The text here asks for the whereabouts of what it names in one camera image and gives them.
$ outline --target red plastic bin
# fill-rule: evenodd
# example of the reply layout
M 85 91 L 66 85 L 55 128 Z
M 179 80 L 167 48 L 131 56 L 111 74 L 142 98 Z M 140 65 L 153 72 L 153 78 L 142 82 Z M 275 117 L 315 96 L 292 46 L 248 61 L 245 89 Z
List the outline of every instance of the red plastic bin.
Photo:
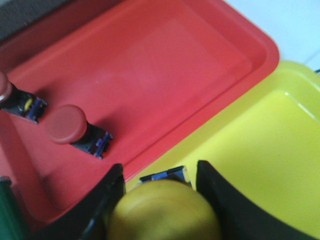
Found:
M 278 61 L 275 43 L 223 1 L 125 0 L 8 73 L 49 107 L 38 125 L 0 112 L 1 174 L 35 230 L 113 164 L 130 179 Z M 46 136 L 48 114 L 65 104 L 114 135 L 102 160 Z

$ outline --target red mushroom button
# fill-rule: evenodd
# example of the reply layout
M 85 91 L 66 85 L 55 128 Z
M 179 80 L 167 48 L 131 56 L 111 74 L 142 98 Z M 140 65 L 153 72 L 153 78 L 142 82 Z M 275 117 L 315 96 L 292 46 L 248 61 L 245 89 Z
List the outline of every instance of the red mushroom button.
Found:
M 45 130 L 52 142 L 70 144 L 85 135 L 87 124 L 86 115 L 80 107 L 64 105 L 48 116 Z
M 12 93 L 12 84 L 7 75 L 0 71 L 0 103 L 6 101 Z

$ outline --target gray surface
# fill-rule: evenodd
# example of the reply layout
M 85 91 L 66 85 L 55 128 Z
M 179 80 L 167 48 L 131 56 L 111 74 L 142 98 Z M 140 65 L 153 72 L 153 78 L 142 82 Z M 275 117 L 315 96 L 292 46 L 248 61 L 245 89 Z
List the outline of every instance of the gray surface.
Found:
M 0 41 L 3 41 L 70 0 L 0 0 Z

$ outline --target yellow tray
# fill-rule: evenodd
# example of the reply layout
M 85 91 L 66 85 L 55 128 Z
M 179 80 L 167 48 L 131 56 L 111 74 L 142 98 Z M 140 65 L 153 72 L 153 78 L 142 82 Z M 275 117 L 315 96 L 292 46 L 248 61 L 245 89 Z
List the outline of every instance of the yellow tray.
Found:
M 283 61 L 261 83 L 127 183 L 209 161 L 265 211 L 320 238 L 320 77 Z

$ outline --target white surface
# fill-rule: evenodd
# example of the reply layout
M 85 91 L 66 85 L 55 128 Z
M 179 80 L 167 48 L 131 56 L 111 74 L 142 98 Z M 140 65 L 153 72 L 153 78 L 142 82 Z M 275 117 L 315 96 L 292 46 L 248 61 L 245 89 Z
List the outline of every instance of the white surface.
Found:
M 281 60 L 320 69 L 320 0 L 226 0 L 278 45 Z

